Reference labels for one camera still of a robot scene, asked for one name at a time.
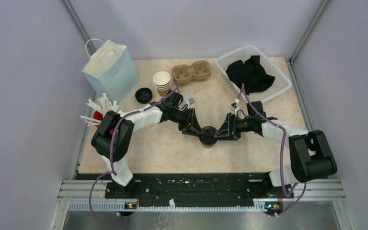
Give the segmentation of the stack of paper cups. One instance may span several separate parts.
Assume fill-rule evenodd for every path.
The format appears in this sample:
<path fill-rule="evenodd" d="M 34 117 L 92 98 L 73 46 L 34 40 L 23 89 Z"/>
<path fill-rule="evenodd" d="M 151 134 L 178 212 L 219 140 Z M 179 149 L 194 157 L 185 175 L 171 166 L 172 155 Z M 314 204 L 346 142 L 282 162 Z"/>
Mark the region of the stack of paper cups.
<path fill-rule="evenodd" d="M 161 97 L 165 97 L 171 90 L 172 79 L 168 72 L 166 71 L 157 72 L 153 76 L 152 80 L 156 87 L 157 92 Z"/>

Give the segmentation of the black coffee cup lid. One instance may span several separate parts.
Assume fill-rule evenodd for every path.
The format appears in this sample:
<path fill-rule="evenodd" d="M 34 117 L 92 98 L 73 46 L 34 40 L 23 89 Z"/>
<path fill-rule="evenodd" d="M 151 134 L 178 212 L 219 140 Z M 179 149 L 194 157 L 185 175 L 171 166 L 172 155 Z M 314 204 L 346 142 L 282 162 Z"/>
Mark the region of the black coffee cup lid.
<path fill-rule="evenodd" d="M 218 139 L 214 137 L 215 132 L 217 131 L 212 126 L 205 126 L 202 128 L 203 134 L 199 136 L 199 140 L 201 143 L 209 143 L 216 144 Z"/>

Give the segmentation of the brown paper coffee cup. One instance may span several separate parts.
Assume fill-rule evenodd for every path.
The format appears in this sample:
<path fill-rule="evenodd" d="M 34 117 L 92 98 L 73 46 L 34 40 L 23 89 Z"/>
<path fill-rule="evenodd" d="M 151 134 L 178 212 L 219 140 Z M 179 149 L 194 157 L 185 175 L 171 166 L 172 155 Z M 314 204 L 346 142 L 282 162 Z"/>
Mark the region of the brown paper coffee cup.
<path fill-rule="evenodd" d="M 209 143 L 201 143 L 201 145 L 206 148 L 206 149 L 209 149 L 209 148 L 212 148 L 215 144 L 209 144 Z"/>

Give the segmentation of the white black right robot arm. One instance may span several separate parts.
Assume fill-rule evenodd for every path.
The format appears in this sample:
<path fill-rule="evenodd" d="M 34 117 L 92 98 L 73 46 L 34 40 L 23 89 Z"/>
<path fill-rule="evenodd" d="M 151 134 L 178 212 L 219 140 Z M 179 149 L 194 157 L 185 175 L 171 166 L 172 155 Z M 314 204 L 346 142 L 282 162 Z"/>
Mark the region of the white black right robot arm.
<path fill-rule="evenodd" d="M 280 143 L 280 154 L 289 149 L 290 164 L 265 174 L 262 192 L 275 197 L 281 186 L 304 183 L 327 177 L 337 172 L 337 164 L 326 135 L 321 130 L 307 131 L 291 127 L 275 117 L 266 117 L 261 101 L 247 104 L 248 115 L 239 118 L 228 113 L 219 130 L 217 140 L 238 140 L 244 132 L 254 132 Z"/>

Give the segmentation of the brown cardboard cup carrier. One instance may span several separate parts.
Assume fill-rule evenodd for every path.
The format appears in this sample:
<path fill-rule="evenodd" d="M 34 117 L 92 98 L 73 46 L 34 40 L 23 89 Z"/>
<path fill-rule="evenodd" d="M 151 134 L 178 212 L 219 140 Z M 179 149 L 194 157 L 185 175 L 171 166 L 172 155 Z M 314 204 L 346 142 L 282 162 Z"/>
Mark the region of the brown cardboard cup carrier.
<path fill-rule="evenodd" d="M 191 65 L 176 65 L 171 69 L 172 78 L 178 85 L 192 81 L 203 81 L 212 75 L 211 65 L 206 60 L 193 62 Z"/>

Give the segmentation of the stack of black lids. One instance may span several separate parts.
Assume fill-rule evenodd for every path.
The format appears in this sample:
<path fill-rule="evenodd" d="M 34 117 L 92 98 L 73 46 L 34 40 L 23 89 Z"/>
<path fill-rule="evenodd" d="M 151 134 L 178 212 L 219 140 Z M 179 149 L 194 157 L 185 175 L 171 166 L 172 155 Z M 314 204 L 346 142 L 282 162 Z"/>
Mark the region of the stack of black lids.
<path fill-rule="evenodd" d="M 136 91 L 135 99 L 141 104 L 148 104 L 153 98 L 153 93 L 150 88 L 143 87 Z"/>

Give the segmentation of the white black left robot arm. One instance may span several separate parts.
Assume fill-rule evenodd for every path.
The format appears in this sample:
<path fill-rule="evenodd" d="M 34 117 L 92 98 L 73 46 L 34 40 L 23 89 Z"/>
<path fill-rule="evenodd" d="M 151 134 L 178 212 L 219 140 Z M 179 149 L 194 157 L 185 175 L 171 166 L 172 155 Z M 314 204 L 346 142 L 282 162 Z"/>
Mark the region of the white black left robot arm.
<path fill-rule="evenodd" d="M 130 182 L 133 173 L 125 157 L 132 134 L 165 121 L 176 123 L 184 135 L 199 137 L 203 133 L 195 109 L 175 90 L 169 90 L 159 101 L 151 102 L 140 109 L 128 113 L 109 111 L 103 116 L 91 145 L 107 164 L 112 181 L 117 184 L 116 192 L 121 197 L 129 198 L 135 190 Z"/>

